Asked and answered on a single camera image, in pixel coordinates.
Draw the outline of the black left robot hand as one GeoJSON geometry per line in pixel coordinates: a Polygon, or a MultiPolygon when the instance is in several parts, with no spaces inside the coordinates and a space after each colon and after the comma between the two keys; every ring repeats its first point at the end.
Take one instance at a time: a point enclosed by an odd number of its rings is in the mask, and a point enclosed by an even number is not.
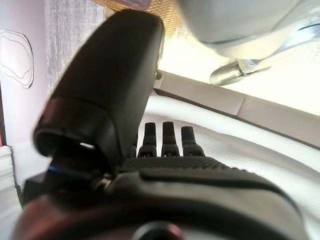
{"type": "Polygon", "coordinates": [[[123,10],[71,61],[33,132],[51,162],[27,179],[14,240],[306,240],[294,201],[267,179],[205,156],[191,127],[135,141],[156,80],[164,25],[123,10]]]}

